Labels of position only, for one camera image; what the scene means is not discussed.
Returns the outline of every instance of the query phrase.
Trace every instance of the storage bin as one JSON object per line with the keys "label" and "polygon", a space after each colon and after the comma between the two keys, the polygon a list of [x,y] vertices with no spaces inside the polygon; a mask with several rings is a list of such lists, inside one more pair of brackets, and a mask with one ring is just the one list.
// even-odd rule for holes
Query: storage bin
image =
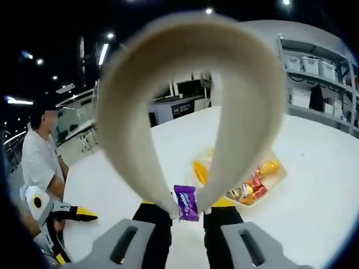
{"label": "storage bin", "polygon": [[300,71],[301,60],[299,57],[286,56],[286,69]]}
{"label": "storage bin", "polygon": [[319,75],[318,60],[308,57],[302,57],[303,68],[307,73]]}
{"label": "storage bin", "polygon": [[303,89],[292,89],[292,105],[309,108],[311,92]]}
{"label": "storage bin", "polygon": [[335,66],[321,61],[319,64],[319,74],[322,77],[335,81]]}
{"label": "storage bin", "polygon": [[334,107],[334,116],[337,118],[340,118],[340,116],[343,114],[342,108]]}
{"label": "storage bin", "polygon": [[336,99],[336,100],[334,101],[334,107],[335,107],[335,108],[338,108],[338,109],[342,109],[342,101]]}
{"label": "storage bin", "polygon": [[334,107],[332,105],[325,104],[324,112],[325,112],[325,114],[333,115]]}

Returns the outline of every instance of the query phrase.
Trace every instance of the white robot part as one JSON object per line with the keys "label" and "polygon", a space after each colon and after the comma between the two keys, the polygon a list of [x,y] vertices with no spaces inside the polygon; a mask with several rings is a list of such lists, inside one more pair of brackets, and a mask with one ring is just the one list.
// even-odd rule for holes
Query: white robot part
{"label": "white robot part", "polygon": [[53,206],[50,197],[38,186],[29,186],[25,191],[25,199],[33,218],[39,224],[44,222]]}

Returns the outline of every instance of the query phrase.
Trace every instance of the black ceiling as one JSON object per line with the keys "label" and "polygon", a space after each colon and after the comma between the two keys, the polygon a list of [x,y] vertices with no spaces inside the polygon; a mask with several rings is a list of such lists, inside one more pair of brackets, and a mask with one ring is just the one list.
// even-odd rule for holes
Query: black ceiling
{"label": "black ceiling", "polygon": [[[77,41],[80,35],[85,43],[102,46],[106,33],[114,32],[110,42],[111,51],[118,48],[147,22],[165,14],[186,10],[203,10],[211,6],[216,13],[247,20],[292,20],[310,24],[333,34],[338,32],[337,20],[330,16],[330,7],[325,9],[315,0],[291,0],[291,11],[283,9],[283,0],[102,0],[102,1],[12,1],[7,3],[8,17],[3,22],[2,40],[5,62],[5,83],[2,93],[14,98],[34,100],[48,92],[56,102],[69,98],[84,89],[80,86],[78,72]],[[348,6],[340,12],[347,12]],[[33,60],[21,56],[21,51],[34,56]],[[42,58],[44,64],[37,66],[35,60]],[[55,91],[62,85],[75,83],[72,93],[62,95]],[[15,134],[15,129],[24,129],[29,115],[25,105],[6,105],[2,122]]]}

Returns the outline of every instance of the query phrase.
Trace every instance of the purple candy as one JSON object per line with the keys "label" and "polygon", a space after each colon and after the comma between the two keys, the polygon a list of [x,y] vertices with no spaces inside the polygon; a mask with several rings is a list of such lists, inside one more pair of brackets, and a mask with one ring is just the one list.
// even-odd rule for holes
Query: purple candy
{"label": "purple candy", "polygon": [[199,221],[195,200],[195,187],[174,185],[178,199],[180,220]]}

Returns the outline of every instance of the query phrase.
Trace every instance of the beige fabric strap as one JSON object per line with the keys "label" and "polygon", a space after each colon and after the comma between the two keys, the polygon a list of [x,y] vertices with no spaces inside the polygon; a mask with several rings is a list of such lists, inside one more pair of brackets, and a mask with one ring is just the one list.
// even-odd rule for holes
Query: beige fabric strap
{"label": "beige fabric strap", "polygon": [[191,70],[219,72],[222,115],[207,184],[197,194],[204,211],[244,180],[268,149],[284,114],[283,67],[261,40],[221,16],[172,15],[147,26],[118,52],[99,91],[98,128],[114,168],[144,200],[178,217],[154,148],[147,102],[158,86]]}

